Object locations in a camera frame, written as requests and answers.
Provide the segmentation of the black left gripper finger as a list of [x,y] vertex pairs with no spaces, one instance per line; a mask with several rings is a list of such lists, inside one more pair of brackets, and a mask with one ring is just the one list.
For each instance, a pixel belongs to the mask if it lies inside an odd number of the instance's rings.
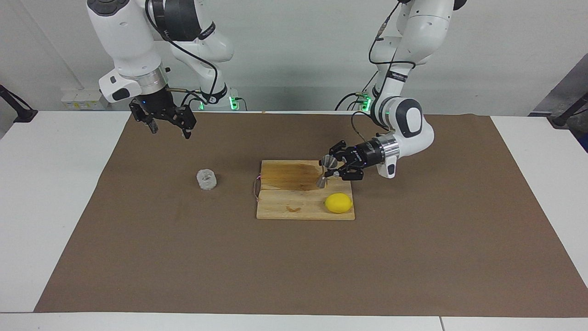
[[330,147],[330,155],[338,161],[352,160],[352,147],[347,146],[346,141],[339,141]]
[[341,167],[334,170],[334,177],[338,177],[343,181],[361,181],[364,177],[364,172],[361,168]]

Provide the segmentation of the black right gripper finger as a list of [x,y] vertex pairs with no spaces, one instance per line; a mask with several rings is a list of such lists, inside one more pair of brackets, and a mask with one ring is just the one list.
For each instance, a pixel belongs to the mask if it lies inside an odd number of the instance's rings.
[[173,106],[168,107],[162,111],[160,119],[163,121],[170,122],[172,125],[182,130],[183,137],[189,140],[192,134],[192,130],[197,124],[193,111],[189,106]]
[[156,134],[159,130],[158,124],[153,119],[153,116],[145,113],[137,100],[132,100],[129,104],[131,115],[134,117],[136,122],[142,122],[147,125],[152,134]]

